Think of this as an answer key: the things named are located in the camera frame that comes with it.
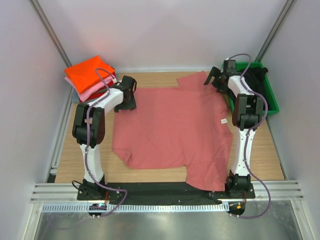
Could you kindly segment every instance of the orange folded shirt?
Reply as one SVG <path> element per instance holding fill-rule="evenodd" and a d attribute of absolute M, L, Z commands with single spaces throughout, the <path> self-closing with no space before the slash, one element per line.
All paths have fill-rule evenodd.
<path fill-rule="evenodd" d="M 113 75 L 115 73 L 115 70 L 108 64 L 104 63 L 100 56 L 95 56 L 84 62 L 68 67 L 64 70 L 64 72 L 72 81 L 77 92 L 82 94 L 85 90 L 91 88 L 101 81 L 95 72 L 96 68 L 105 69 Z M 98 72 L 103 79 L 109 76 L 109 73 L 105 71 L 98 70 Z"/>

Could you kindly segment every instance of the folded clothes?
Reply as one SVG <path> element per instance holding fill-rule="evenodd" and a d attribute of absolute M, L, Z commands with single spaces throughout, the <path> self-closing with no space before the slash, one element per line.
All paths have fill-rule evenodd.
<path fill-rule="evenodd" d="M 138 88 L 137 108 L 115 114 L 112 150 L 133 169 L 186 166 L 186 183 L 224 191 L 233 135 L 223 96 L 198 72 L 180 87 Z"/>
<path fill-rule="evenodd" d="M 105 85 L 102 81 L 98 82 L 97 84 L 93 85 L 92 87 L 88 88 L 87 90 L 85 90 L 82 93 L 79 93 L 78 90 L 76 89 L 74 83 L 70 80 L 70 78 L 68 78 L 67 76 L 64 78 L 76 91 L 76 93 L 79 96 L 79 99 L 81 100 L 81 102 L 86 101 L 87 99 L 89 99 L 89 97 L 92 94 L 95 94 L 96 92 L 101 92 L 104 88 Z M 108 76 L 107 78 L 104 79 L 104 81 L 107 83 L 108 86 L 111 86 L 115 83 L 115 80 L 113 79 L 112 76 Z"/>
<path fill-rule="evenodd" d="M 100 56 L 95 56 L 74 66 L 68 67 L 64 72 L 73 83 L 76 91 L 79 94 L 82 94 L 84 91 L 101 82 L 95 71 L 97 68 L 105 69 L 112 75 L 115 75 L 115 70 L 108 64 L 104 63 Z M 110 75 L 109 73 L 101 70 L 98 72 L 103 79 Z"/>

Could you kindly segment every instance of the metal floor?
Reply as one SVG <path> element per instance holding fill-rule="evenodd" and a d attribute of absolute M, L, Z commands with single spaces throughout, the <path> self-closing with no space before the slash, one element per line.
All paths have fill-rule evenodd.
<path fill-rule="evenodd" d="M 266 201 L 247 202 L 244 215 L 254 216 Z M 90 219 L 87 213 L 45 213 L 35 240 L 302 240 L 291 201 L 273 201 L 269 212 L 236 219 L 226 212 L 117 213 Z M 88 218 L 68 230 L 80 220 Z"/>

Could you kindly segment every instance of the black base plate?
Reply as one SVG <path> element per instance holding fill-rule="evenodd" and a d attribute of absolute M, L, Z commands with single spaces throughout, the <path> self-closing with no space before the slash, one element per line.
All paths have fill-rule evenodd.
<path fill-rule="evenodd" d="M 210 197 L 213 200 L 218 199 L 243 199 L 244 198 L 244 191 L 214 191 L 210 192 Z M 249 187 L 249 191 L 245 192 L 245 197 L 247 199 L 254 199 L 256 198 L 254 186 L 251 183 Z"/>
<path fill-rule="evenodd" d="M 113 182 L 106 185 L 113 189 L 125 189 L 128 191 L 123 205 L 145 205 L 145 206 L 171 206 L 171 205 L 212 205 L 221 204 L 220 199 L 243 199 L 243 192 L 212 192 L 204 191 L 190 186 L 185 182 Z M 83 185 L 79 187 L 77 199 L 80 201 L 105 200 L 108 192 L 111 204 L 117 205 L 124 197 L 124 192 L 86 189 Z M 252 184 L 246 193 L 247 199 L 255 198 Z"/>

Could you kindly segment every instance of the shirt tag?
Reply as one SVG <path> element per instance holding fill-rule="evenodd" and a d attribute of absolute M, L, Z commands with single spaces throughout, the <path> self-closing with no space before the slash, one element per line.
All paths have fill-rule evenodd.
<path fill-rule="evenodd" d="M 221 124 L 226 124 L 228 122 L 228 120 L 226 118 L 221 119 Z"/>

